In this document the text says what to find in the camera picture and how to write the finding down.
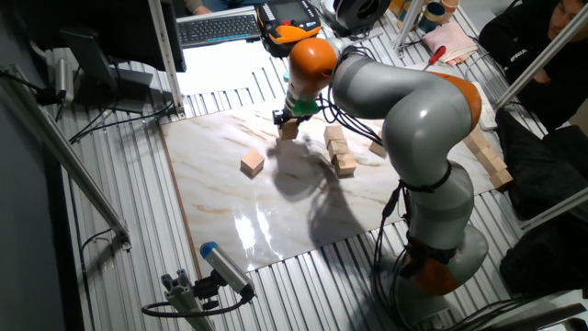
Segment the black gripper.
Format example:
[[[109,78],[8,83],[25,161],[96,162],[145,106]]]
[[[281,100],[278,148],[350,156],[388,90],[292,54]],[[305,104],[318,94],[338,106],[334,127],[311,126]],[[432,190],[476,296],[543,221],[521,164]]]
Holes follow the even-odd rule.
[[[298,123],[298,125],[300,125],[302,122],[308,121],[312,118],[312,115],[296,116],[287,108],[276,109],[272,113],[272,116],[274,124],[278,127],[280,127],[282,124],[290,120],[295,120]]]

